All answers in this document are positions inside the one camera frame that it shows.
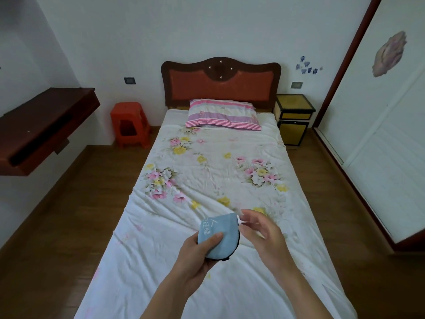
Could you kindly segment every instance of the mattress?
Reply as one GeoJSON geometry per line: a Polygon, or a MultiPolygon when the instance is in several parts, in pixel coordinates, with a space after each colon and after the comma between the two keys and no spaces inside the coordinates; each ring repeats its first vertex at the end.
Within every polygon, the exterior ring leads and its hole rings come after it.
{"type": "MultiPolygon", "coordinates": [[[[206,217],[267,214],[297,266],[334,318],[356,318],[271,113],[261,131],[187,129],[169,110],[114,230],[77,319],[139,318],[171,270],[183,241],[206,217]]],[[[241,236],[207,274],[183,318],[294,318],[284,290],[241,236]]]]}

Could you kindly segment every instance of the bed frame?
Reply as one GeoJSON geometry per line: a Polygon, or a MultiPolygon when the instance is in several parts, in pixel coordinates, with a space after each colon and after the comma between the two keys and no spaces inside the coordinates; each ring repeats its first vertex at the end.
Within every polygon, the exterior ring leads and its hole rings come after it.
{"type": "Polygon", "coordinates": [[[227,57],[192,64],[165,62],[161,66],[165,105],[187,110],[192,99],[231,99],[250,102],[260,112],[271,112],[280,72],[276,62],[246,64],[227,57]]]}

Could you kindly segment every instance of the eye mask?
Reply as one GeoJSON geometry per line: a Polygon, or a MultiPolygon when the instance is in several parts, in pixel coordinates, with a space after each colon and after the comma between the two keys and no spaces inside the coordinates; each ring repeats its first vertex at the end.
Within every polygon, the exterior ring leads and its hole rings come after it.
{"type": "Polygon", "coordinates": [[[199,227],[198,244],[218,232],[223,232],[223,239],[207,254],[207,258],[226,261],[239,245],[240,234],[237,214],[232,213],[204,219],[199,227]]]}

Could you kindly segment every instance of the sliding wardrobe door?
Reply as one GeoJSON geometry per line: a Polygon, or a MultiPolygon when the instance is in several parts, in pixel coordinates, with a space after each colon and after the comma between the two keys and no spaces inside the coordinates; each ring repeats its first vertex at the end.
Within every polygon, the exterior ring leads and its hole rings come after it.
{"type": "Polygon", "coordinates": [[[425,228],[425,62],[346,172],[395,243],[425,228]]]}
{"type": "Polygon", "coordinates": [[[424,58],[425,0],[382,0],[318,128],[344,163],[424,58]]]}

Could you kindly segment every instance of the pink striped pillow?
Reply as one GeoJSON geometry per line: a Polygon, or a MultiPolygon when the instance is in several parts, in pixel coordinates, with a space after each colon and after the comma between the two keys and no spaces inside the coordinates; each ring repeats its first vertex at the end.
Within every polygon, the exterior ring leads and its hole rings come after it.
{"type": "Polygon", "coordinates": [[[251,103],[223,99],[193,99],[190,101],[186,127],[204,125],[261,131],[257,112],[251,103]]]}

